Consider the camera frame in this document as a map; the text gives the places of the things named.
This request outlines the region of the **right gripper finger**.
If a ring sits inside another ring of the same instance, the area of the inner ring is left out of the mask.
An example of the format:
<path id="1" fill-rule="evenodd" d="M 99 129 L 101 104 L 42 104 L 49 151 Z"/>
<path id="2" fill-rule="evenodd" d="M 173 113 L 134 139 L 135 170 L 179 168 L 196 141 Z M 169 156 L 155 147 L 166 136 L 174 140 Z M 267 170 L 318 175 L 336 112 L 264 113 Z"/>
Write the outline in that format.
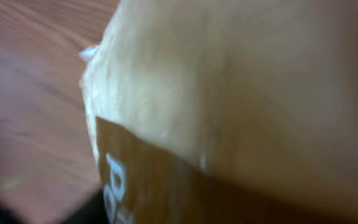
<path id="1" fill-rule="evenodd" d="M 61 224 L 108 224 L 101 190 L 89 198 L 77 211 L 64 219 Z"/>

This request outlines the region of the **brown Pantree snack pouch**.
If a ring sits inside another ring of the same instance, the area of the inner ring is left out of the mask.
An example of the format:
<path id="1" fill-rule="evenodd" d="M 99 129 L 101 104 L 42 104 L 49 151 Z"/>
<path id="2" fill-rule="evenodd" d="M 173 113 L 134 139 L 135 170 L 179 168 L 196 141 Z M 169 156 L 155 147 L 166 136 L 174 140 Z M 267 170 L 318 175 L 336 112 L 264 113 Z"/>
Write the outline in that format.
<path id="1" fill-rule="evenodd" d="M 82 56 L 109 223 L 358 223 L 358 1 L 120 1 Z"/>

